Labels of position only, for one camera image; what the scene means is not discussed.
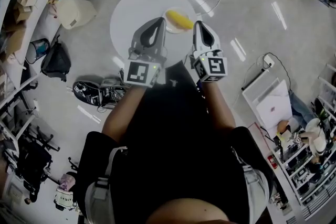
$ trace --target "floor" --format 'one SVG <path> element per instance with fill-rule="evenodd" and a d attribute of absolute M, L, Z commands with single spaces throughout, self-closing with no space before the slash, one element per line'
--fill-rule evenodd
<path fill-rule="evenodd" d="M 60 178 L 70 169 L 67 158 L 78 161 L 89 131 L 102 129 L 108 112 L 99 113 L 95 107 L 78 101 L 66 87 L 81 76 L 108 77 L 117 74 L 118 67 L 112 61 L 117 53 L 110 38 L 110 18 L 120 0 L 90 0 L 98 11 L 97 17 L 85 26 L 73 30 L 60 30 L 60 39 L 66 44 L 71 69 L 67 82 L 41 75 L 36 90 L 27 93 L 32 104 L 37 99 L 39 121 L 47 123 L 61 147 L 53 153 L 51 174 Z M 189 0 L 198 13 L 214 7 L 219 0 Z M 235 111 L 238 125 L 248 126 L 255 121 L 241 96 L 235 102 L 245 80 L 246 71 L 259 56 L 267 52 L 276 54 L 288 70 L 293 91 L 309 103 L 319 89 L 317 77 L 325 63 L 335 53 L 336 13 L 317 0 L 222 0 L 216 9 L 203 15 L 203 21 L 220 37 L 222 49 L 228 59 L 229 76 L 219 82 L 221 91 Z M 240 44 L 245 54 L 236 52 Z M 280 79 L 286 74 L 276 62 L 272 72 Z M 260 70 L 254 65 L 248 72 L 247 81 Z M 101 120 L 101 124 L 80 113 L 82 106 Z M 41 221 L 34 216 L 33 223 Z"/>

